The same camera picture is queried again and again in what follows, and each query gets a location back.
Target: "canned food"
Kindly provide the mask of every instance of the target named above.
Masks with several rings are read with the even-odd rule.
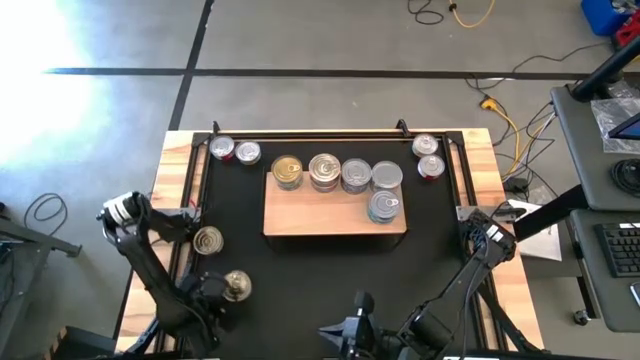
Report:
[[[427,155],[418,163],[418,173],[427,180],[435,180],[444,172],[444,161],[438,155]]]
[[[254,141],[242,141],[236,147],[236,157],[245,165],[253,165],[260,160],[260,145]]]
[[[342,188],[349,194],[367,190],[371,181],[371,166],[362,159],[349,159],[342,164]]]
[[[213,141],[211,141],[211,145],[209,145],[211,154],[213,154],[216,159],[222,161],[228,161],[233,158],[233,148],[233,139],[228,136],[216,136],[213,138]]]
[[[371,188],[378,190],[395,190],[402,182],[402,169],[391,161],[380,161],[371,170]]]
[[[309,162],[309,177],[317,191],[333,191],[340,182],[340,160],[331,154],[314,156]]]
[[[295,190],[302,184],[302,162],[295,156],[280,156],[271,165],[271,172],[282,190]]]
[[[204,226],[193,237],[193,249],[201,255],[217,254],[224,246],[220,230],[213,226]]]
[[[400,200],[391,191],[375,192],[369,199],[369,219],[376,224],[388,224],[400,211]]]
[[[242,270],[233,270],[224,276],[227,280],[227,288],[222,296],[231,302],[240,302],[251,295],[251,279]]]
[[[429,134],[420,134],[413,139],[411,150],[420,158],[431,155],[438,150],[438,140]]]

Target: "silver can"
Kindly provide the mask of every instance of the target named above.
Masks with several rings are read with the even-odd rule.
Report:
[[[309,177],[317,191],[333,191],[340,182],[340,160],[331,154],[314,156],[309,162]]]
[[[218,160],[229,161],[233,158],[233,139],[228,136],[216,136],[209,145],[211,154]]]
[[[222,251],[224,238],[220,230],[213,226],[204,226],[193,237],[193,249],[201,255],[212,255]]]
[[[411,150],[417,157],[434,154],[438,151],[438,140],[429,134],[420,134],[413,139]]]
[[[427,180],[435,180],[444,172],[444,161],[438,155],[427,155],[418,163],[418,173]]]
[[[253,165],[260,160],[260,145],[254,141],[242,141],[236,146],[236,157],[245,165]]]
[[[369,219],[376,224],[388,224],[400,212],[400,199],[391,191],[375,192],[369,199]]]
[[[394,191],[402,183],[402,169],[391,161],[380,161],[371,170],[371,188],[373,191]]]
[[[227,288],[222,296],[231,302],[240,302],[251,295],[251,279],[242,270],[233,270],[224,276],[227,280]]]
[[[371,166],[362,159],[349,159],[342,164],[342,188],[349,194],[367,190],[371,181]]]

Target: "blue bin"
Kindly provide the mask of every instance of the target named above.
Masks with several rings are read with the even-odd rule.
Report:
[[[581,6],[591,30],[600,36],[613,35],[631,16],[615,12],[610,0],[582,0]]]

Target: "wooden table edge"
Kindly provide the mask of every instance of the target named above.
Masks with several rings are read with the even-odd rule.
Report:
[[[500,181],[500,173],[496,163],[495,155],[493,153],[493,147],[491,146],[491,138],[488,129],[485,128],[424,128],[424,129],[410,129],[412,132],[445,132],[445,131],[460,131],[463,133],[465,141],[465,150],[467,153],[467,159],[469,162],[469,168],[471,173],[472,182],[474,185],[475,195],[478,205],[498,205],[505,200],[504,191],[502,189],[502,183]],[[397,129],[346,129],[346,130],[295,130],[296,133],[331,133],[331,132],[344,132],[344,133],[367,133],[367,132],[399,132]],[[180,198],[182,196],[182,190],[186,178],[186,167],[191,153],[191,141],[193,133],[195,132],[210,132],[210,130],[204,131],[168,131],[165,135],[162,156],[159,162],[158,170],[156,173],[156,179],[153,187],[152,204],[155,208],[179,208]],[[291,133],[292,130],[228,130],[221,131],[220,133],[233,135],[233,134],[246,134],[246,133],[265,133],[265,134],[286,134]],[[196,169],[194,176],[194,183],[192,188],[191,198],[197,196],[199,190],[199,180],[202,174],[202,158],[201,154],[198,156],[198,165],[200,169]],[[454,156],[454,163],[456,167],[459,164],[459,158]],[[462,189],[460,191],[461,197],[466,199],[464,193],[464,180],[460,171],[456,171],[456,179]],[[538,346],[543,348],[542,335],[538,326],[538,321],[535,314],[535,309],[531,300],[531,293],[529,291],[528,282],[522,266],[522,259],[517,254],[516,257],[507,263],[501,264],[493,270],[494,282],[496,286],[496,292],[498,300],[501,306],[505,309],[505,312],[513,320],[514,324],[523,332],[527,339]],[[128,329],[129,322],[141,321],[141,318],[148,318],[144,326],[148,324],[148,321],[153,317],[155,306],[150,312],[146,314],[139,314],[135,309],[135,304],[129,304],[132,296],[145,297],[140,294],[139,279],[135,278],[137,275],[133,274],[130,288],[128,291],[128,298],[123,299],[127,304],[125,306],[123,319],[121,322],[120,332],[117,339],[117,351],[126,350],[131,344],[135,342],[137,336],[135,331]],[[495,334],[492,332],[491,316],[488,314],[488,309],[483,307],[483,319],[485,320],[485,328],[487,330],[487,338],[490,347],[495,348],[497,343],[495,341]]]

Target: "table leg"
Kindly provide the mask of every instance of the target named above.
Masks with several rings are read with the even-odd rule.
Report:
[[[524,240],[569,216],[571,210],[588,208],[582,185],[558,196],[540,209],[523,217],[513,224],[516,238]]]

